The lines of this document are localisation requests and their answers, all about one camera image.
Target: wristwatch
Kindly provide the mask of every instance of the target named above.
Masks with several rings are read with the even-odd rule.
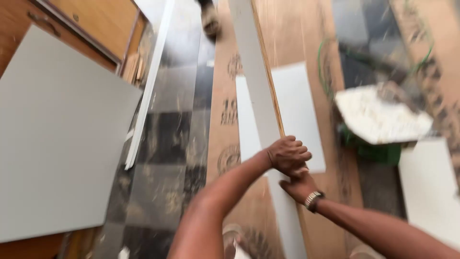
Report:
[[[316,201],[317,199],[323,199],[323,198],[324,198],[324,192],[320,192],[320,191],[312,192],[305,199],[305,202],[304,202],[305,208],[307,208],[307,210],[313,213],[316,213],[316,206],[314,206],[315,205],[314,201]]]

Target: hand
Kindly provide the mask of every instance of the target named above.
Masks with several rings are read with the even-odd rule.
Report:
[[[266,148],[271,166],[281,173],[295,177],[301,168],[306,167],[305,161],[311,159],[307,147],[294,136],[286,136]]]
[[[315,180],[308,173],[308,168],[306,167],[300,170],[299,178],[291,178],[291,182],[280,181],[280,186],[300,204],[303,204],[312,192],[318,191]]]

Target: door handle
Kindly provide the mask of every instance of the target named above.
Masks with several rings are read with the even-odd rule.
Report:
[[[43,22],[44,24],[46,24],[46,26],[50,27],[53,30],[53,33],[54,35],[56,35],[56,37],[61,36],[61,33],[58,32],[56,27],[54,27],[54,25],[50,23],[46,18],[40,18],[37,15],[31,13],[30,11],[27,11],[27,16],[29,16],[29,18],[32,19],[36,23]]]

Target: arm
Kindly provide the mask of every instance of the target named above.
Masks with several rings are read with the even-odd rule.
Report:
[[[299,173],[299,168],[310,158],[311,153],[302,146],[302,142],[288,136],[224,173],[191,201],[179,224],[168,258],[222,258],[223,220],[251,184],[272,167]]]
[[[281,181],[281,187],[298,203],[318,188],[305,172],[298,180]],[[387,258],[460,258],[460,253],[425,232],[393,216],[353,208],[327,199],[314,200],[317,213],[349,231]]]

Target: cabinet door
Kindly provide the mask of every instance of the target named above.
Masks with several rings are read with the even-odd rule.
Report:
[[[0,1],[0,77],[31,24],[46,30],[106,69],[115,71],[115,63],[67,31],[32,3],[27,0],[2,0]]]
[[[131,0],[49,0],[70,20],[123,59],[137,7]]]

